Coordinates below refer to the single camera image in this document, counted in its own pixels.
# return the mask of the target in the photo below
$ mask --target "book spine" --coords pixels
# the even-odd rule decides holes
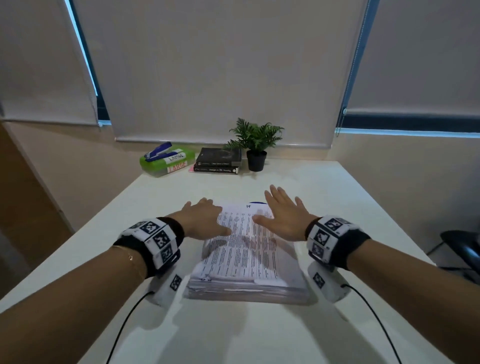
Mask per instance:
[[[206,166],[194,166],[193,167],[194,172],[213,172],[213,173],[231,173],[231,174],[237,174],[238,170],[236,167],[206,167]]]
[[[232,162],[197,162],[200,167],[232,167]]]

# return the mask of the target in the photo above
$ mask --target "beige wall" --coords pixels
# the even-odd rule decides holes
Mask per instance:
[[[139,176],[138,158],[154,146],[116,143],[111,127],[5,126],[75,230]],[[330,151],[269,156],[338,160],[428,250],[443,230],[479,227],[479,151],[480,139],[340,134]]]

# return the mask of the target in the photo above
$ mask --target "forearm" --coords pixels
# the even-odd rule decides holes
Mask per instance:
[[[145,276],[112,247],[17,303],[0,315],[2,363],[78,362]]]
[[[450,359],[478,360],[480,287],[373,240],[347,265]]]

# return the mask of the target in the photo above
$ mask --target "roller blind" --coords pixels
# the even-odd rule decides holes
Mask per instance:
[[[366,1],[74,1],[122,141],[223,143],[237,117],[330,147]]]
[[[0,0],[4,120],[96,124],[96,95],[63,0]]]
[[[480,2],[383,0],[348,114],[480,115]]]

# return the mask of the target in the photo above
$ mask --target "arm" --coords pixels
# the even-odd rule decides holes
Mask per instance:
[[[294,203],[282,188],[270,186],[265,198],[274,218],[254,216],[253,220],[286,240],[306,240],[319,218],[298,197]],[[355,273],[453,361],[477,361],[479,286],[372,239],[356,240],[356,249],[346,243],[338,239],[339,249],[335,253],[335,246],[332,260],[324,262],[342,262],[338,266]]]
[[[185,236],[204,240],[231,233],[216,222],[221,210],[203,198],[169,217]],[[1,362],[78,362],[147,277],[148,266],[136,250],[111,247],[1,313]]]
[[[374,240],[352,252],[347,265],[451,360],[478,359],[479,286]]]

